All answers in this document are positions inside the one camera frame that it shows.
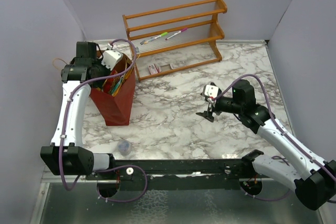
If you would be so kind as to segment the black base frame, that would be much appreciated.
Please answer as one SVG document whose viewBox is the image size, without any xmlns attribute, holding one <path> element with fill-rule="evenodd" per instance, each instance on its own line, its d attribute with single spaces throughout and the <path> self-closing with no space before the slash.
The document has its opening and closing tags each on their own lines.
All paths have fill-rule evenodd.
<svg viewBox="0 0 336 224">
<path fill-rule="evenodd" d="M 237 159 L 113 160 L 110 170 L 94 170 L 87 180 L 103 189 L 238 190 L 240 182 L 260 179 L 249 157 Z"/>
</svg>

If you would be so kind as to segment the red white staples box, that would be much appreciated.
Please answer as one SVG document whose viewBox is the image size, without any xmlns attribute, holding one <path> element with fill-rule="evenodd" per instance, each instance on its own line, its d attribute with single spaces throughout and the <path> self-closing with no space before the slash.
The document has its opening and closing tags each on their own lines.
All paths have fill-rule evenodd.
<svg viewBox="0 0 336 224">
<path fill-rule="evenodd" d="M 156 65 L 156 64 L 150 64 L 148 65 L 148 70 L 150 72 L 150 75 L 155 75 L 155 74 L 158 74 L 160 73 L 162 70 L 161 70 L 161 67 Z"/>
</svg>

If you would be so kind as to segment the wooden three-tier rack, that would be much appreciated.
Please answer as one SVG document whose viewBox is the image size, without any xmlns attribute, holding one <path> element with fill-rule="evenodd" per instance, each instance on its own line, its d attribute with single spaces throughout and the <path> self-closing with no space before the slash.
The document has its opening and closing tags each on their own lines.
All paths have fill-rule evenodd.
<svg viewBox="0 0 336 224">
<path fill-rule="evenodd" d="M 153 15 L 163 15 L 168 14 L 172 11 L 198 7 L 207 4 L 213 4 L 213 9 L 199 13 L 192 12 L 191 14 L 185 16 L 170 18 L 166 20 L 160 19 L 156 22 L 138 26 L 130 26 L 129 23 L 129 21 L 132 19 L 138 19 L 141 17 Z M 203 0 L 172 7 L 160 8 L 157 10 L 151 10 L 138 14 L 123 15 L 122 18 L 127 38 L 134 43 L 135 47 L 138 47 L 139 53 L 137 54 L 139 58 L 144 58 L 200 44 L 208 44 L 215 56 L 215 58 L 210 60 L 161 71 L 160 73 L 155 75 L 149 74 L 147 76 L 141 76 L 138 67 L 135 67 L 135 73 L 138 80 L 144 81 L 146 79 L 160 77 L 170 73 L 175 73 L 178 71 L 222 61 L 223 57 L 217 48 L 216 42 L 218 40 L 224 39 L 225 34 L 219 24 L 218 15 L 227 13 L 227 10 L 228 8 L 224 0 Z M 169 40 L 165 40 L 165 38 L 183 28 L 188 28 L 188 30 L 180 33 L 179 35 Z M 168 34 L 148 44 L 140 44 L 140 42 L 160 35 L 163 32 L 168 32 Z"/>
</svg>

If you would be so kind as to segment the red yellow snack packet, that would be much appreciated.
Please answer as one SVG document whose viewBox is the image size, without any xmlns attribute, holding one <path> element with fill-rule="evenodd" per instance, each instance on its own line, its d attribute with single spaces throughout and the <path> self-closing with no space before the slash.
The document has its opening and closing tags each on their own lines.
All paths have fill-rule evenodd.
<svg viewBox="0 0 336 224">
<path fill-rule="evenodd" d="M 113 77 L 111 79 L 106 79 L 103 84 L 103 92 L 111 95 L 111 89 L 114 87 L 114 85 L 119 81 L 121 76 Z"/>
</svg>

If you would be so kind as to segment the pink capped marker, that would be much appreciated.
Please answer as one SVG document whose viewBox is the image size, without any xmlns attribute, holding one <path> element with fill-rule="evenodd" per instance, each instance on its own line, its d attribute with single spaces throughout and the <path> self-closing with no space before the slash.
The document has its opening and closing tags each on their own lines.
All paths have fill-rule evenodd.
<svg viewBox="0 0 336 224">
<path fill-rule="evenodd" d="M 173 38 L 173 37 L 179 35 L 180 33 L 185 32 L 186 30 L 188 30 L 188 28 L 183 28 L 183 29 L 181 29 L 181 30 L 175 32 L 174 34 L 168 36 L 167 38 L 165 38 L 165 40 L 169 40 L 169 39 L 171 39 L 171 38 Z"/>
</svg>

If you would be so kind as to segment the gold brown chips bag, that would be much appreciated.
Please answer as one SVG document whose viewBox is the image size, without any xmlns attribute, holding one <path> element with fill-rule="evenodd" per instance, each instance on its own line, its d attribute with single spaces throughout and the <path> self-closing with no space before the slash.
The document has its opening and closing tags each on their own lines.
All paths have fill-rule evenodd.
<svg viewBox="0 0 336 224">
<path fill-rule="evenodd" d="M 125 70 L 127 70 L 127 69 L 129 68 L 131 62 L 132 62 L 132 61 L 129 60 L 129 59 L 127 59 L 127 60 L 125 61 Z M 128 77 L 131 75 L 132 71 L 133 71 L 133 69 L 131 68 L 131 69 L 128 70 L 125 74 L 122 75 L 122 76 L 124 76 L 124 83 L 127 81 Z"/>
</svg>

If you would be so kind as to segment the brown and red paper bag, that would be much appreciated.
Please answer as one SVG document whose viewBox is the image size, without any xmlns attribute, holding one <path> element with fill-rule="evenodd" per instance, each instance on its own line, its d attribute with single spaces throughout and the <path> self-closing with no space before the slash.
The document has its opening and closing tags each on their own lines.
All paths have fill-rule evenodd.
<svg viewBox="0 0 336 224">
<path fill-rule="evenodd" d="M 111 71 L 108 79 L 125 74 L 133 67 L 125 70 L 125 61 L 129 59 L 125 54 L 121 61 Z M 91 82 L 67 81 L 63 83 L 63 100 L 57 129 L 61 130 L 64 122 L 72 128 L 83 122 L 83 115 L 88 98 L 91 98 L 107 126 L 129 125 L 135 89 L 135 73 L 132 71 L 118 94 L 113 97 L 104 93 L 102 88 L 106 79 L 92 79 Z"/>
</svg>

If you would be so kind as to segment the teal mint candy bag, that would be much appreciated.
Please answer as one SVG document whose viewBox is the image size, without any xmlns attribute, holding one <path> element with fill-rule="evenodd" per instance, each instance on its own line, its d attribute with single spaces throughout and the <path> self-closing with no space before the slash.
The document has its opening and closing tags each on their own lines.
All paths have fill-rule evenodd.
<svg viewBox="0 0 336 224">
<path fill-rule="evenodd" d="M 114 85 L 114 87 L 111 89 L 111 95 L 114 97 L 118 94 L 122 84 L 124 83 L 124 76 L 121 76 L 119 81 Z"/>
</svg>

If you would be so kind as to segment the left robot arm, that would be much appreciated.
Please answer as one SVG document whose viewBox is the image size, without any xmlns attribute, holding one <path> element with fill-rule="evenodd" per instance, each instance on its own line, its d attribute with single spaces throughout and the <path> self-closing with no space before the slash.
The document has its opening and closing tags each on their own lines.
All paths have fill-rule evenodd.
<svg viewBox="0 0 336 224">
<path fill-rule="evenodd" d="M 62 104 L 56 131 L 40 156 L 54 175 L 89 175 L 98 171 L 104 179 L 115 175 L 110 154 L 93 153 L 82 146 L 85 107 L 92 86 L 85 81 L 106 76 L 108 70 L 97 56 L 97 45 L 79 41 L 76 56 L 61 70 Z"/>
</svg>

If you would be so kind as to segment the green capped marker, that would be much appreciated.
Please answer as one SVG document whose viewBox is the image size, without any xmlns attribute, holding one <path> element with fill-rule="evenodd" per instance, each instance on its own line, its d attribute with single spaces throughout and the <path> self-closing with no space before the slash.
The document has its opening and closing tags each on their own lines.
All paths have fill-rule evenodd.
<svg viewBox="0 0 336 224">
<path fill-rule="evenodd" d="M 168 34 L 168 32 L 163 32 L 163 33 L 161 33 L 160 35 L 154 36 L 154 37 L 152 37 L 152 38 L 149 38 L 149 39 L 147 39 L 147 40 L 144 40 L 144 41 L 140 42 L 140 44 L 141 44 L 141 45 L 148 44 L 148 43 L 150 43 L 150 42 L 152 42 L 152 41 L 154 41 L 154 40 L 156 40 L 156 39 L 159 39 L 159 38 L 161 38 L 161 37 L 164 37 L 164 36 L 167 35 L 167 34 Z"/>
</svg>

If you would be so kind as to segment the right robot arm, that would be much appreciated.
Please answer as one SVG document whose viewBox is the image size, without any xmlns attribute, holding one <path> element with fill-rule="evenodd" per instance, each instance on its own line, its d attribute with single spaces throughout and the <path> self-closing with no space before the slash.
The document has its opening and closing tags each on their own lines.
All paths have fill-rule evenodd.
<svg viewBox="0 0 336 224">
<path fill-rule="evenodd" d="M 232 96 L 225 97 L 215 83 L 205 85 L 201 95 L 208 108 L 198 115 L 213 122 L 214 114 L 231 113 L 282 154 L 273 159 L 254 150 L 242 158 L 242 173 L 246 177 L 265 175 L 276 180 L 294 192 L 310 210 L 330 202 L 335 196 L 335 161 L 327 162 L 309 150 L 276 119 L 269 105 L 258 104 L 254 87 L 244 77 L 235 80 L 229 88 Z"/>
</svg>

